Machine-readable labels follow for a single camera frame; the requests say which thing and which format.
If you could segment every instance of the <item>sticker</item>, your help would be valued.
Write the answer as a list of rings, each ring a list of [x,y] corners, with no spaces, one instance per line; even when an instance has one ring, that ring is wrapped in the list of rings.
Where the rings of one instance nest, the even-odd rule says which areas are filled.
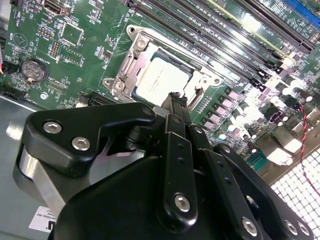
[[[50,233],[56,225],[56,218],[50,208],[39,206],[29,225],[30,229]]]

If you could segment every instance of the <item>blue ram slot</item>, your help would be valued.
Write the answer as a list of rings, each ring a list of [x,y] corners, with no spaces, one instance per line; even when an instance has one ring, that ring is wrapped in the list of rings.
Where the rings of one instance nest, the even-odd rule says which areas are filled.
[[[296,11],[301,17],[307,20],[315,28],[320,30],[320,19],[317,18],[312,12],[306,9],[300,2],[297,0],[283,0],[292,10]]]

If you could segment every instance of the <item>red wire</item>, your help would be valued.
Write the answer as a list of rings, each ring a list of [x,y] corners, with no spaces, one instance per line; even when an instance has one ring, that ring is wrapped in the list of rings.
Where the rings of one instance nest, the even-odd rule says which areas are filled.
[[[306,137],[307,137],[307,128],[308,128],[308,123],[307,123],[307,114],[305,113],[305,110],[304,110],[304,106],[301,105],[300,106],[300,110],[301,110],[301,113],[303,114],[303,131],[302,131],[302,139],[301,139],[301,143],[302,143],[302,146],[301,146],[301,150],[300,150],[300,163],[301,163],[301,168],[302,168],[302,173],[303,173],[303,176],[305,177],[306,181],[310,184],[310,186],[312,187],[312,189],[319,195],[320,197],[320,193],[318,191],[318,189],[316,189],[316,187],[312,184],[312,182],[310,181],[310,179],[307,177],[307,173],[305,171],[305,166],[303,165],[303,161],[304,161],[304,153],[305,153],[305,149],[306,149],[306,146],[305,146],[305,141],[306,141]]]

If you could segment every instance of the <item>ram slot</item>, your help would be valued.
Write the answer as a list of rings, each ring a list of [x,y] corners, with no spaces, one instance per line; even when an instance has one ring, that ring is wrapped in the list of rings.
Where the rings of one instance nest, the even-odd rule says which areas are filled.
[[[184,8],[183,6],[177,4],[179,0],[167,0],[168,2],[175,5],[179,10],[181,10],[183,13],[186,13],[189,15],[193,20],[197,21],[199,26],[204,29],[202,32],[204,35],[209,34],[205,29],[208,29],[210,31],[213,31],[215,34],[217,34],[220,38],[227,40],[231,44],[233,44],[235,47],[239,48],[242,52],[244,52],[249,58],[256,61],[259,65],[265,65],[268,63],[267,59],[256,53],[256,50],[247,46],[246,44],[243,44],[243,42],[233,35],[226,32],[224,28],[221,28],[218,23],[211,22],[211,24],[207,23],[207,20],[201,19],[198,17],[197,13],[191,12],[188,9]]]
[[[259,1],[235,0],[235,2],[302,53],[309,54],[315,49],[315,46],[309,40],[292,29]]]
[[[206,46],[203,46],[201,43],[197,43],[193,38],[191,38],[188,34],[186,34],[184,31],[182,31],[181,29],[179,29],[178,27],[169,24],[168,21],[166,21],[165,19],[163,19],[162,17],[160,17],[159,15],[153,13],[152,11],[150,11],[149,8],[145,7],[142,4],[135,4],[132,6],[135,9],[135,12],[137,14],[140,14],[141,16],[144,16],[146,19],[148,19],[151,22],[154,22],[157,25],[163,26],[164,28],[172,31],[174,34],[178,35],[179,37],[181,37],[185,43],[187,43],[188,45],[194,47],[195,49],[201,49],[201,52],[205,55],[210,57],[213,61],[216,61],[218,63],[220,63],[222,66],[224,66],[226,69],[228,69],[230,72],[232,72],[235,75],[238,75],[241,79],[248,81],[248,79],[252,78],[252,76],[250,76],[248,73],[239,70],[235,65],[233,65],[232,63],[230,63],[228,60],[224,59],[223,57],[219,56],[218,54],[210,54],[209,56],[209,52],[211,52],[211,49],[209,49]],[[215,74],[217,74],[219,77],[225,79],[227,78],[227,82],[234,86],[235,83],[233,80],[231,80],[230,78],[221,75],[220,73],[213,71]]]
[[[248,45],[248,46],[250,48],[253,48],[254,53],[256,55],[260,56],[261,58],[263,58],[263,55],[257,54],[256,53],[256,52],[258,52],[257,49],[259,49],[259,52],[263,51],[264,54],[266,54],[268,56],[271,56],[271,57],[274,57],[274,55],[276,55],[277,58],[282,57],[277,52],[273,52],[273,51],[270,51],[269,49],[267,49],[263,44],[261,44],[259,41],[254,39],[252,36],[248,35],[244,30],[239,28],[236,24],[234,24],[233,22],[225,19],[218,12],[215,12],[205,2],[203,2],[201,0],[192,0],[192,2],[196,6],[199,7],[199,8],[197,8],[194,5],[192,5],[188,0],[174,0],[174,1],[179,2],[179,4],[181,6],[184,6],[185,8],[188,8],[190,11],[194,12],[195,14],[197,14],[197,16],[201,17],[203,21],[208,22],[209,24],[213,24],[217,28],[223,29],[227,34],[229,34],[228,31],[224,27],[222,27],[218,23],[216,23],[216,21],[214,19],[218,20],[220,23],[222,23],[226,27],[232,29],[237,34],[243,36],[245,39],[247,39],[251,43],[251,45],[253,47],[251,45]]]
[[[153,8],[157,9],[158,11],[162,10],[163,14],[166,14],[166,12],[168,12],[169,16],[172,19],[175,19],[177,23],[179,23],[180,25],[187,26],[189,29],[196,32],[199,36],[203,35],[203,31],[199,30],[198,25],[194,24],[192,21],[190,21],[187,17],[183,16],[179,12],[176,12],[172,8],[163,5],[161,1],[154,1],[151,3],[149,0],[144,0],[144,2],[152,6]],[[254,73],[258,71],[258,67],[255,64],[253,64],[250,60],[246,59],[239,53],[230,50],[227,45],[225,45],[221,41],[216,40],[215,38],[213,38],[212,35],[206,34],[205,37],[203,37],[203,40],[205,40],[211,46],[214,46],[222,53],[227,54],[230,58],[235,59],[237,62],[241,63],[243,66],[245,66],[247,69],[250,69]]]

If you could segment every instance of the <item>motherboard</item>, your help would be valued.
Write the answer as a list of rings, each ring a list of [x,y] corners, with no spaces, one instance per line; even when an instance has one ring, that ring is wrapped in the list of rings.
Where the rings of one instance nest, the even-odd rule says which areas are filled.
[[[256,171],[292,163],[304,114],[307,131],[320,122],[317,0],[10,3],[7,97],[53,110],[155,107],[179,92],[212,145],[230,145]]]

